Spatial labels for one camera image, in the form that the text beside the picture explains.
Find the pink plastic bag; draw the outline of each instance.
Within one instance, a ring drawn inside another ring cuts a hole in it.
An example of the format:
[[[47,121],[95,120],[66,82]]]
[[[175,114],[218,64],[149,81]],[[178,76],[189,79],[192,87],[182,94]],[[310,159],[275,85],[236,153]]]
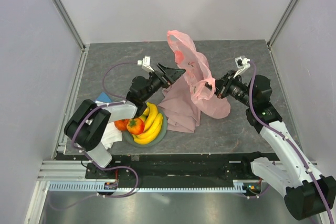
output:
[[[216,118],[224,118],[230,113],[227,99],[217,98],[215,79],[212,77],[206,57],[196,51],[191,38],[177,30],[167,32],[167,41],[175,53],[175,62],[179,68],[184,68],[184,79],[190,87],[192,102],[205,114]]]

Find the white panel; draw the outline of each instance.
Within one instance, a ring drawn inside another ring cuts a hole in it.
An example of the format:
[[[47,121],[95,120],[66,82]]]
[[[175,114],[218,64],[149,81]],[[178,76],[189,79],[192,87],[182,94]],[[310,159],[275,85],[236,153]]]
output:
[[[335,15],[335,0],[300,0],[273,48],[303,150],[334,176]]]
[[[51,0],[0,0],[0,223],[23,223],[80,57]]]
[[[86,43],[269,39],[290,0],[62,0]]]

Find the bunch of bananas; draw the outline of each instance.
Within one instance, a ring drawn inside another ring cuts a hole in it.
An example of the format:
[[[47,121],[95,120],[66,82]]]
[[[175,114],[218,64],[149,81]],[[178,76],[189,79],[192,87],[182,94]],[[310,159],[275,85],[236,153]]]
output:
[[[147,103],[147,109],[139,117],[145,122],[145,129],[139,135],[133,135],[137,144],[145,145],[151,143],[160,133],[163,116],[158,112],[155,104]]]

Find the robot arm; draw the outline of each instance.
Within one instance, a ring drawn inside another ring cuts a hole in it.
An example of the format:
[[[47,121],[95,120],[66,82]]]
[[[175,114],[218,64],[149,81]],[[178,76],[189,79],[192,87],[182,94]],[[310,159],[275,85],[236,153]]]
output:
[[[291,135],[288,133],[285,123],[280,114],[270,103],[272,89],[270,80],[257,75],[253,83],[252,103],[249,104],[249,89],[241,82],[241,76],[237,73],[246,71],[249,60],[238,57],[235,59],[238,71],[229,71],[222,78],[216,80],[215,94],[218,98],[232,96],[248,107],[246,110],[247,120],[251,126],[271,145],[287,173],[274,166],[267,158],[256,156],[250,159],[249,171],[269,183],[285,200],[289,212],[297,220],[310,217],[325,211],[325,206],[318,190],[310,176],[311,173],[317,180],[325,199],[330,207],[336,196],[336,181],[332,176],[324,177],[322,173],[307,159]],[[272,129],[260,124],[253,116],[251,105],[259,119],[277,132],[285,136],[281,137]],[[306,161],[307,169],[300,156]]]
[[[149,72],[149,77],[147,79],[143,76],[135,77],[125,101],[103,105],[105,106],[103,109],[98,108],[98,105],[91,100],[84,100],[64,128],[65,135],[72,140],[82,121],[96,110],[79,130],[75,142],[100,167],[107,167],[112,160],[111,154],[100,142],[107,124],[140,116],[146,109],[145,101],[149,97],[161,87],[168,88],[185,72],[184,69],[168,68],[161,64],[157,65],[159,70],[154,70],[150,67],[149,61],[150,58],[145,56],[140,64],[138,62]]]

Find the green bowl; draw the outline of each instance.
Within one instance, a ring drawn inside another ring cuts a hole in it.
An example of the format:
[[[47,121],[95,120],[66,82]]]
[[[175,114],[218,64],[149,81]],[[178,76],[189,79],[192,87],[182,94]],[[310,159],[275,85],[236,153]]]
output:
[[[163,111],[160,108],[158,108],[158,111],[159,111],[159,113],[162,114],[163,120],[162,120],[162,126],[161,126],[160,133],[157,135],[157,137],[153,141],[151,141],[149,144],[137,144],[134,141],[134,138],[133,138],[132,134],[129,133],[128,131],[123,131],[122,132],[122,136],[123,136],[122,140],[128,142],[130,145],[133,145],[133,146],[139,147],[139,148],[150,147],[150,146],[153,146],[153,145],[157,144],[161,140],[163,140],[163,137],[165,136],[166,131],[167,131],[167,127],[168,127],[167,117],[165,116],[165,114],[163,113]]]

